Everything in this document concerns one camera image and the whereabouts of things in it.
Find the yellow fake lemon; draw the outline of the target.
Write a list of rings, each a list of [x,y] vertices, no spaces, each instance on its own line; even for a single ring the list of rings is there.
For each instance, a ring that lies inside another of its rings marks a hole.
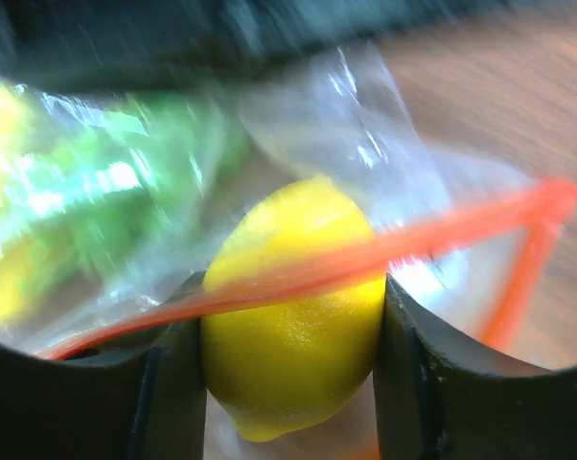
[[[288,184],[254,206],[211,262],[216,288],[309,253],[374,236],[355,202],[328,178]],[[379,344],[385,280],[203,318],[206,384],[247,441],[323,423],[357,392]]]

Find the dark green fake pepper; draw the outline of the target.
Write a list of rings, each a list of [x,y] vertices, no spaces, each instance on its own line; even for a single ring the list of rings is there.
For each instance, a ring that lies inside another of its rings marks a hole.
[[[31,237],[22,281],[32,293],[75,272],[110,278],[144,244],[192,232],[196,208],[246,151],[234,116],[180,93],[103,107],[57,98],[47,131],[51,146],[23,155],[11,184]]]

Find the clear zip top bag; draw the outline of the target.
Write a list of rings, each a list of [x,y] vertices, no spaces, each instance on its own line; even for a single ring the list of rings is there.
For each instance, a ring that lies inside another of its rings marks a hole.
[[[55,99],[103,107],[153,92],[207,99],[234,116],[245,135],[243,159],[205,195],[192,232],[144,244],[110,278],[75,272],[27,291],[31,237],[11,184],[23,155],[51,146]],[[370,45],[257,84],[153,92],[62,95],[0,77],[0,343],[50,355],[128,321],[150,325],[168,312],[200,316],[351,287],[383,265],[422,306],[497,344],[513,335],[557,231],[577,207],[569,179],[533,178],[424,142]],[[211,262],[245,215],[282,187],[316,177],[355,202],[373,238],[206,289]]]

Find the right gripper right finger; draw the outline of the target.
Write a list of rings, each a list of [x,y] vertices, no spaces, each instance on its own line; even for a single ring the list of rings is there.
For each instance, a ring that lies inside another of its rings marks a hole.
[[[577,366],[491,349],[393,279],[373,385],[383,459],[577,459]]]

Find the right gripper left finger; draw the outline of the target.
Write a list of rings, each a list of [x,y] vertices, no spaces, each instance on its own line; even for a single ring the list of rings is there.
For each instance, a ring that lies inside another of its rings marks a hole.
[[[199,322],[43,360],[0,344],[0,459],[200,459]]]

